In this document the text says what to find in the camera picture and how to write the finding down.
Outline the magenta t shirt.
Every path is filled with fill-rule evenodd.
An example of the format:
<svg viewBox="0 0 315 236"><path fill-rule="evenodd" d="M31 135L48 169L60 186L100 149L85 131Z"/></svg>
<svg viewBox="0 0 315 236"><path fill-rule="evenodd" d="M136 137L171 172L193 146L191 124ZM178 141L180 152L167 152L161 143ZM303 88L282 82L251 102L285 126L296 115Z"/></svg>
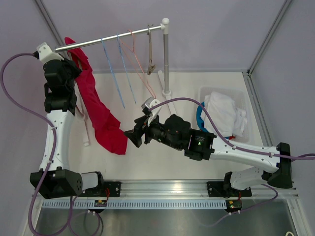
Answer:
<svg viewBox="0 0 315 236"><path fill-rule="evenodd" d="M76 56L82 65L82 73L75 81L94 128L97 142L110 153L125 155L127 137L120 129L119 120L111 114L98 96L93 69L89 64L88 57L81 49L69 50L68 53Z"/></svg>

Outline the light blue hanger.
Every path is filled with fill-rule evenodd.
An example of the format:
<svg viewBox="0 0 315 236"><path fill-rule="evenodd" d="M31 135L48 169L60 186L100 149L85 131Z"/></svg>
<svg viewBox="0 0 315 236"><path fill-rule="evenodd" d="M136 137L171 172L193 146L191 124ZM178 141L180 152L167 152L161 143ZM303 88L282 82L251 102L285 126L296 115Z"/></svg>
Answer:
<svg viewBox="0 0 315 236"><path fill-rule="evenodd" d="M134 91L132 89L132 85L131 85L131 82L130 82L130 78L129 78L129 75L128 75L128 72L127 72L127 69L126 69L126 64L125 64L122 44L121 44L121 40L120 40L118 34L117 34L117 43L118 43L119 52L120 52L120 56L121 56L121 59L122 59L123 67L124 67L124 70L125 70L125 73L126 73L126 78L127 78L128 84L129 84L129 88L130 88L130 91L131 91L134 103L137 104L136 98L135 98L135 94L134 94Z"/></svg>
<svg viewBox="0 0 315 236"><path fill-rule="evenodd" d="M120 101L122 103L122 106L123 108L125 109L125 103L124 103L124 100L123 100L123 97L122 97L122 94L121 94L121 91L120 91L120 88L119 88L119 85L118 85L118 81L117 81L117 78L116 78L116 75L115 75L115 72L113 70L113 67L112 67L112 63L111 63L111 60L110 60L110 57L108 55L108 52L107 52L107 49L106 49L106 45L104 43L104 40L101 38L101 44L103 46L103 50L104 50L104 53L105 53L105 56L106 56L106 59L108 61L108 65L109 65L109 68L110 68L110 72L111 72L111 75L113 77L113 80L114 80L114 83L115 83L115 86L116 86L116 90L118 92L118 95L119 95L119 98L120 98Z"/></svg>

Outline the blue t shirt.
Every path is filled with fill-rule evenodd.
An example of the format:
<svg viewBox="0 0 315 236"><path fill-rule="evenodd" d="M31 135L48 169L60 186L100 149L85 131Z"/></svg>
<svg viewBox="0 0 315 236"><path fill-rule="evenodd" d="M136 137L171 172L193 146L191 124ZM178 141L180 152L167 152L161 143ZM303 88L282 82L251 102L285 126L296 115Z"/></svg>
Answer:
<svg viewBox="0 0 315 236"><path fill-rule="evenodd" d="M201 118L202 111L203 111L202 108L200 106L198 106L198 108L196 110L196 122L197 122L197 125L198 125L200 130L202 130L204 132L208 132L208 130L206 128L204 128L204 120ZM236 138L236 136L234 136L234 135L226 136L225 138L228 140L233 140Z"/></svg>

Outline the pink wire hanger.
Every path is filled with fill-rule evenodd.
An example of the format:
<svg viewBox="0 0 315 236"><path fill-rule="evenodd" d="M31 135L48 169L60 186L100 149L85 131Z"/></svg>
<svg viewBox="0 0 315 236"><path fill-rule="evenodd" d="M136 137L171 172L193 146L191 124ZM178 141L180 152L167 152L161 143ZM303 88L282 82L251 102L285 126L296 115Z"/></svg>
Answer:
<svg viewBox="0 0 315 236"><path fill-rule="evenodd" d="M121 45L121 49L123 54L126 56L127 60L132 65L134 71L137 73L138 77L142 81L142 84L145 86L147 91L150 93L150 95L153 98L156 98L156 93L151 87L144 70L141 66L141 63L137 57L136 51L135 51L135 35L131 32L131 30L128 30L127 32L130 32L130 35L132 36L132 47L129 47L126 43L124 43L121 39L119 39L119 43Z"/></svg>

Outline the white t shirt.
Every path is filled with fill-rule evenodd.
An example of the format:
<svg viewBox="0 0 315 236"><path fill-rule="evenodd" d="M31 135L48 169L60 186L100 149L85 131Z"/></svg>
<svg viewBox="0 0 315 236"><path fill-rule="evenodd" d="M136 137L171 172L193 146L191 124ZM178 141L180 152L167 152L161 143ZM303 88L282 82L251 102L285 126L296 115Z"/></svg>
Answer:
<svg viewBox="0 0 315 236"><path fill-rule="evenodd" d="M217 130L225 137L242 137L247 126L247 112L238 108L227 95L212 92L205 96L204 107Z"/></svg>

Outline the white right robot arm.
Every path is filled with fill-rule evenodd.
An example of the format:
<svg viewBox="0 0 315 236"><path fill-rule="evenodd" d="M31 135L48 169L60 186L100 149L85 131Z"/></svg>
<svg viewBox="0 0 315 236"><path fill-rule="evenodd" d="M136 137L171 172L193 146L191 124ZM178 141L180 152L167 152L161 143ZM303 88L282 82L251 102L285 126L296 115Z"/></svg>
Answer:
<svg viewBox="0 0 315 236"><path fill-rule="evenodd" d="M144 115L135 121L132 130L124 132L136 147L155 140L178 151L192 160L225 160L249 165L243 171L227 172L223 181L208 183L209 197L250 197L251 187L268 184L275 188L293 187L290 146L280 143L276 147L245 145L236 148L217 135L192 129L189 122L171 115L165 123L159 117Z"/></svg>

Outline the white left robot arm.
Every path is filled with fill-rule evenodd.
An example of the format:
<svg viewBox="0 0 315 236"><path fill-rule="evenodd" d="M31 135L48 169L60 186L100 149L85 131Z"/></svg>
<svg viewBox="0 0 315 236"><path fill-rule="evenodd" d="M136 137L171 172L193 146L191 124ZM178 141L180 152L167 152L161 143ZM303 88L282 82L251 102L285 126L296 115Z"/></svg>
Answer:
<svg viewBox="0 0 315 236"><path fill-rule="evenodd" d="M105 192L100 172L77 173L68 161L70 130L77 97L75 79L81 70L68 59L53 59L43 66L46 84L44 107L48 121L46 145L39 171L31 173L30 182L42 197L95 197Z"/></svg>

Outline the wooden clip hanger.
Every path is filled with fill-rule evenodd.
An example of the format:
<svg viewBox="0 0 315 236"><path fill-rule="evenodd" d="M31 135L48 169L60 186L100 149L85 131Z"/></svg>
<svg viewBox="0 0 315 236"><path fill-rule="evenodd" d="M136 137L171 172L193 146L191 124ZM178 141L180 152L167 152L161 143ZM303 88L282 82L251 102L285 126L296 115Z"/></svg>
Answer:
<svg viewBox="0 0 315 236"><path fill-rule="evenodd" d="M149 64L148 64L147 75L151 75L156 68L156 65L153 63L152 33L150 30L150 27L152 26L153 24L148 24L147 35L148 35L148 41L149 41Z"/></svg>

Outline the clothes rack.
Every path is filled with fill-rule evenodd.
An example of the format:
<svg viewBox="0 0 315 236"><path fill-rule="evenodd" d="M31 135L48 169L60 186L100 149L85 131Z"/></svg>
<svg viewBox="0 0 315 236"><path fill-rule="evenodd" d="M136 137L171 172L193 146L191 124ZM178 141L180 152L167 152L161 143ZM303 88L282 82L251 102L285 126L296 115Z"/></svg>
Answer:
<svg viewBox="0 0 315 236"><path fill-rule="evenodd" d="M161 30L163 33L163 70L159 70L158 78L160 81L160 84L162 86L162 96L165 98L166 101L168 101L168 108L171 114L176 114L175 106L172 104L172 91L169 86L169 24L170 20L169 18L165 17L162 19L161 23L158 26L152 26L150 27L151 33L157 30ZM148 32L148 26L144 29L134 30L131 31L135 36L139 34L146 34ZM126 43L129 47L132 47L132 36L130 35L130 32L125 32L118 34L119 38ZM104 42L116 40L117 41L117 34L112 35L109 37L103 37L102 38ZM101 44L100 39L94 39L91 41L81 42L81 43L72 43L68 45L58 46L54 49L54 52L61 53L61 52L67 52L69 50L74 50L78 48L84 48L89 47L92 45Z"/></svg>

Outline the white plastic basket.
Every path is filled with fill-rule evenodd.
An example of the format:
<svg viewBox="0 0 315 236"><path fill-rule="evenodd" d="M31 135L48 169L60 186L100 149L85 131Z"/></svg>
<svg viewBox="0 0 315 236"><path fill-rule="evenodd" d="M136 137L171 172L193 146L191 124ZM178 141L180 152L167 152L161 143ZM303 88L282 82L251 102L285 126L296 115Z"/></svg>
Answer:
<svg viewBox="0 0 315 236"><path fill-rule="evenodd" d="M236 136L233 141L249 144L252 141L252 116L250 113L249 101L245 96L245 92L240 89L229 87L202 86L199 89L200 103L204 102L206 95L209 95L214 91L229 96L235 101L236 107L246 110L248 123L244 130L244 134L242 137Z"/></svg>

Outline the aluminium mounting rail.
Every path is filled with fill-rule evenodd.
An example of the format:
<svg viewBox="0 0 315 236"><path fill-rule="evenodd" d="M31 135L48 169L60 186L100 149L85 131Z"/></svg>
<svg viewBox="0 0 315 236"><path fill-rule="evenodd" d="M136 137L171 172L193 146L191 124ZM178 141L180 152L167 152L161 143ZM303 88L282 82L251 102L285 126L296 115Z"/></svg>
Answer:
<svg viewBox="0 0 315 236"><path fill-rule="evenodd" d="M76 180L71 186L59 183L43 184L44 193L33 195L38 199L126 199L126 200L174 200L174 199L223 199L228 194L217 192L223 189L223 180L108 180L99 181L96 186Z"/></svg>

